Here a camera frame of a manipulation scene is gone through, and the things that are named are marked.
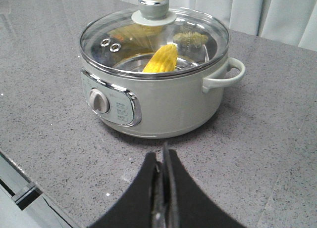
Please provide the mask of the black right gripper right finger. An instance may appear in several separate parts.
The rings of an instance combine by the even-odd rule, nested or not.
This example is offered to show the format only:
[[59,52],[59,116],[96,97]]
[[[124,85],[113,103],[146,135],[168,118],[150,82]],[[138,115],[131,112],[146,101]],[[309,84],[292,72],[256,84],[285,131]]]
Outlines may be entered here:
[[168,228],[243,228],[201,190],[177,153],[163,147],[163,184]]

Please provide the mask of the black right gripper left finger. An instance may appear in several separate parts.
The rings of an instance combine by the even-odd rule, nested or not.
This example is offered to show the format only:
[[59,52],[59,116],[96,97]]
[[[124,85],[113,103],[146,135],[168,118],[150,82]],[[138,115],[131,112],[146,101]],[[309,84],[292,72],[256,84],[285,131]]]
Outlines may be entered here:
[[156,154],[146,154],[134,181],[117,202],[91,228],[150,228],[154,184],[158,174]]

